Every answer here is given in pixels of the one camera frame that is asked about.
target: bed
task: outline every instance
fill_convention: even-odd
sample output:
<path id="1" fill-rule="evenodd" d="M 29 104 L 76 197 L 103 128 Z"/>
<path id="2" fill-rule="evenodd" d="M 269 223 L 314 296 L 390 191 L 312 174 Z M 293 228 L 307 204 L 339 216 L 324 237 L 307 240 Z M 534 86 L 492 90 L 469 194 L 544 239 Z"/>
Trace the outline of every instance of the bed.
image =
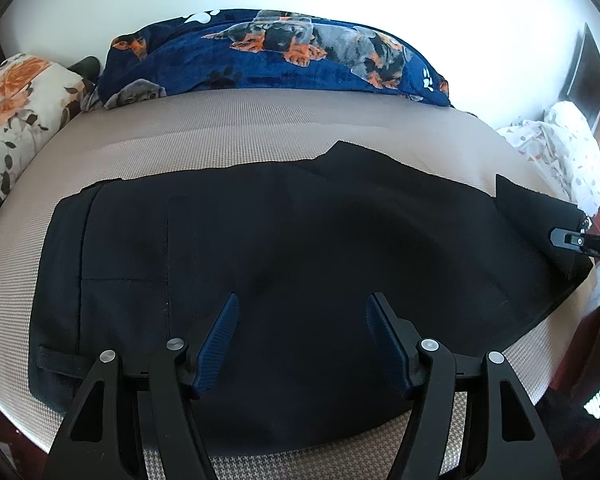
<path id="1" fill-rule="evenodd" d="M 492 196 L 496 173 L 557 195 L 479 119 L 392 96 L 223 89 L 80 114 L 34 158 L 0 209 L 2 412 L 49 450 L 61 417 L 29 392 L 27 338 L 43 238 L 62 197 L 107 178 L 314 157 L 338 140 Z M 592 273 L 562 306 L 505 352 L 533 402 L 548 387 L 583 314 L 597 306 L 592 297 L 596 283 Z M 444 471 L 458 463 L 464 402 L 457 394 Z M 407 420 L 405 414 L 367 433 L 309 450 L 215 458 L 214 466 L 222 479 L 384 478 Z M 156 453 L 148 450 L 145 458 L 150 477 L 160 478 Z"/>

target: dachshund print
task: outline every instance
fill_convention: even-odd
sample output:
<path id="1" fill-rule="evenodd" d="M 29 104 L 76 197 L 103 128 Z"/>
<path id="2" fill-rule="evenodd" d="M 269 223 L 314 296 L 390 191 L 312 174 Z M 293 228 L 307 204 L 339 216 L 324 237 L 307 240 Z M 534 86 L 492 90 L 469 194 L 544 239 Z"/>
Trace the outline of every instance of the dachshund print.
<path id="1" fill-rule="evenodd" d="M 147 79 L 136 79 L 126 85 L 120 92 L 113 94 L 104 104 L 104 107 L 111 110 L 112 108 L 157 99 L 166 95 L 167 92 L 165 92 L 164 86 L 157 85 Z"/>
<path id="2" fill-rule="evenodd" d="M 440 81 L 440 91 L 446 95 L 447 97 L 449 97 L 449 81 L 447 81 L 446 79 L 443 79 L 442 81 Z"/>
<path id="3" fill-rule="evenodd" d="M 313 23 L 312 16 L 275 10 L 261 10 L 251 22 L 203 38 L 231 40 L 231 48 L 244 52 L 281 52 L 287 62 L 301 67 L 328 59 L 378 89 L 398 89 L 413 56 L 403 44 L 376 30 Z"/>
<path id="4" fill-rule="evenodd" d="M 144 38 L 138 33 L 134 34 L 125 34 L 123 36 L 118 36 L 115 40 L 111 42 L 112 48 L 116 48 L 118 50 L 131 50 L 136 57 L 142 61 L 146 58 L 146 41 Z"/>

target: blue gripper pad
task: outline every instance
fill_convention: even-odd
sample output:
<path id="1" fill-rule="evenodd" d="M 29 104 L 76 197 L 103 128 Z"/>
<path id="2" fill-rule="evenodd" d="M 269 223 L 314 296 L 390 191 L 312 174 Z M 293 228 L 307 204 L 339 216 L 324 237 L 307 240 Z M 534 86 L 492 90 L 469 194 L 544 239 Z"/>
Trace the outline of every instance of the blue gripper pad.
<path id="1" fill-rule="evenodd" d="M 407 374 L 408 357 L 376 295 L 371 295 L 366 300 L 366 326 L 378 348 L 389 384 L 403 397 L 409 396 L 413 385 Z"/>
<path id="2" fill-rule="evenodd" d="M 234 337 L 239 317 L 240 304 L 238 303 L 238 297 L 231 294 L 198 353 L 196 379 L 192 385 L 197 396 L 202 396 L 216 383 L 229 343 Z"/>

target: floral fabric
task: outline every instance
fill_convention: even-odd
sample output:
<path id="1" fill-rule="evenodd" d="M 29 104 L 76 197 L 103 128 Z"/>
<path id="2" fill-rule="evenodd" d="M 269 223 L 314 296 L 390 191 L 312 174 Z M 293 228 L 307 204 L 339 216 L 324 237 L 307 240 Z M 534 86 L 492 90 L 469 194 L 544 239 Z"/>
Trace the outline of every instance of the floral fabric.
<path id="1" fill-rule="evenodd" d="M 34 156 L 80 111 L 93 85 L 45 59 L 17 54 L 0 66 L 0 203 Z"/>

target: blue blanket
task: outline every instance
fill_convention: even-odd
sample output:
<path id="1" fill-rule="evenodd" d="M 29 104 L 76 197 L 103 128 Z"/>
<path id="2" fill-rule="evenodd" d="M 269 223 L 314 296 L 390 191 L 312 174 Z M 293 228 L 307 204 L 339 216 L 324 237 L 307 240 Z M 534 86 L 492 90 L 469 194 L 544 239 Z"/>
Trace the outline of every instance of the blue blanket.
<path id="1" fill-rule="evenodd" d="M 231 9 L 116 38 L 84 109 L 220 88 L 357 90 L 450 106 L 447 81 L 386 32 L 292 12 Z"/>

